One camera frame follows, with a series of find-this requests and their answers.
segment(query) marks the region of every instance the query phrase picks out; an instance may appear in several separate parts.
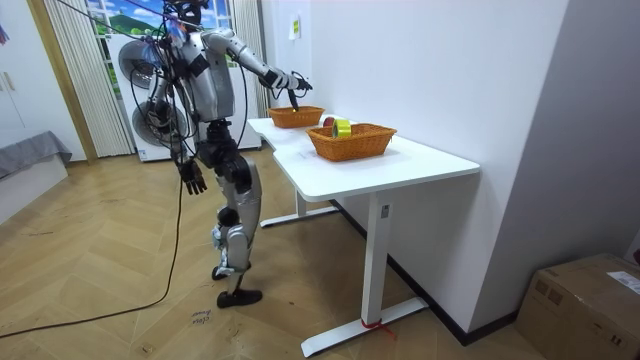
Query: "cardboard box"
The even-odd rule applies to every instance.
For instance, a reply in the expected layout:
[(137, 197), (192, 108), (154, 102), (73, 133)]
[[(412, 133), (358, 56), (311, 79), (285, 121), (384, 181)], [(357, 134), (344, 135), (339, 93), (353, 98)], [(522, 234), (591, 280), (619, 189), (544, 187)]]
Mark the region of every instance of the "cardboard box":
[(640, 268), (602, 254), (540, 270), (516, 329), (548, 360), (638, 360)]

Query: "orange basket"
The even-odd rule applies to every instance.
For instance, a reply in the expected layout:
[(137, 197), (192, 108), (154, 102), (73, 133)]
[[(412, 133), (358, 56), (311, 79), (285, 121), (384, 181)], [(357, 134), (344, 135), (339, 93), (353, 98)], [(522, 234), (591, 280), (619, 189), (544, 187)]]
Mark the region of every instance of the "orange basket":
[(384, 154), (397, 130), (373, 124), (351, 125), (351, 136), (334, 138), (331, 127), (308, 129), (316, 152), (331, 161), (361, 159)]
[(323, 108), (315, 106), (300, 106), (295, 112), (292, 107), (269, 109), (273, 124), (280, 128), (316, 126), (323, 112)]

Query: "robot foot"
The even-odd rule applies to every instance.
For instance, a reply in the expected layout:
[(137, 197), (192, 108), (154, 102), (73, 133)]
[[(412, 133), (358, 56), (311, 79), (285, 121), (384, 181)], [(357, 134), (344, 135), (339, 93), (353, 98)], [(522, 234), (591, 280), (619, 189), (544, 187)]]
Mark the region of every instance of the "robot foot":
[(218, 308), (224, 309), (231, 306), (244, 306), (255, 304), (262, 300), (262, 291), (260, 290), (242, 290), (236, 289), (232, 295), (223, 291), (218, 295)]
[[(251, 269), (251, 261), (249, 261), (249, 266), (247, 267), (247, 270)], [(220, 274), (220, 275), (216, 275), (218, 272), (218, 267), (214, 267), (213, 271), (211, 272), (211, 278), (213, 279), (213, 281), (218, 281), (218, 280), (222, 280), (225, 279), (228, 275), (226, 274)]]

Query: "herringbone floor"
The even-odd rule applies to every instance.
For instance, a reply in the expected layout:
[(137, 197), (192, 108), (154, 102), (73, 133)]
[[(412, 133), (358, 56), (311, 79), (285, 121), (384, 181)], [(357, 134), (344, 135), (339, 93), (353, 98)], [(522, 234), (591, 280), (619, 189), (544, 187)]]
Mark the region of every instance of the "herringbone floor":
[[(262, 218), (294, 211), (292, 188), (271, 151), (260, 167)], [(136, 157), (74, 166), (70, 176), (0, 226), (0, 334), (127, 309), (161, 296), (175, 236), (178, 177), (171, 162)], [(265, 298), (219, 310), (224, 281), (210, 231), (223, 197), (184, 196), (171, 292), (152, 309), (0, 340), (0, 359), (303, 358), (300, 342), (359, 317), (364, 246), (341, 215), (259, 229), (244, 287)], [(390, 269), (385, 306), (412, 296)], [(541, 359), (507, 327), (462, 348), (430, 311), (317, 359)]]

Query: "table foot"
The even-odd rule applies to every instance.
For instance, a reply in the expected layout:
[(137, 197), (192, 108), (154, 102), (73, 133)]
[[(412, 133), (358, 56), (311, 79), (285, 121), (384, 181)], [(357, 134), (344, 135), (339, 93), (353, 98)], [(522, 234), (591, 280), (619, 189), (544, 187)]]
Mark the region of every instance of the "table foot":
[[(388, 324), (427, 307), (427, 303), (421, 298), (415, 297), (407, 300), (382, 310), (382, 324)], [(338, 345), (371, 330), (375, 329), (365, 328), (362, 326), (361, 320), (358, 319), (305, 340), (301, 345), (302, 353), (305, 357), (309, 357), (319, 351)]]
[(292, 214), (292, 215), (280, 216), (273, 219), (262, 220), (260, 222), (260, 227), (266, 228), (273, 225), (286, 224), (286, 223), (290, 223), (290, 222), (294, 222), (302, 219), (311, 218), (314, 216), (332, 214), (337, 211), (339, 211), (337, 207), (329, 206), (322, 209), (309, 210), (304, 215)]

